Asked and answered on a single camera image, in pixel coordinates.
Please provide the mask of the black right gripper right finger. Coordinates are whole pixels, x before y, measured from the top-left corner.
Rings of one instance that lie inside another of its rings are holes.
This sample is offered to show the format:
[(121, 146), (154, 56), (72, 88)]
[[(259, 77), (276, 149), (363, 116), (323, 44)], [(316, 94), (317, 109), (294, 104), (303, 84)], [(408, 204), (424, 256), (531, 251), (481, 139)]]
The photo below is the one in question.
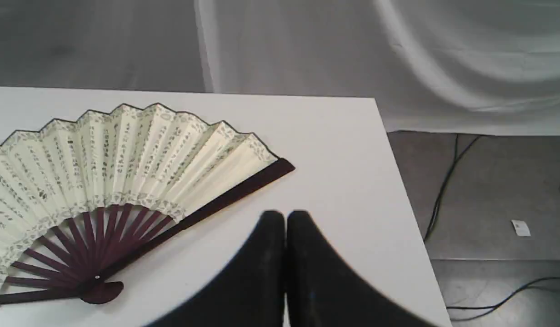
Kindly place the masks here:
[(287, 219), (286, 295), (293, 327), (429, 327), (347, 265), (305, 210)]

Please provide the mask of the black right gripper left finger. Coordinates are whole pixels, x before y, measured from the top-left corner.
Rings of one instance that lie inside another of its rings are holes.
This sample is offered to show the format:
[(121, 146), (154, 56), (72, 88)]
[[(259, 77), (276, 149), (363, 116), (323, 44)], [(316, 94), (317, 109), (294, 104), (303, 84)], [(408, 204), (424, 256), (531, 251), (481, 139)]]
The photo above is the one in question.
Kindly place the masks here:
[(152, 327), (281, 327), (285, 219), (264, 211), (230, 262), (199, 292)]

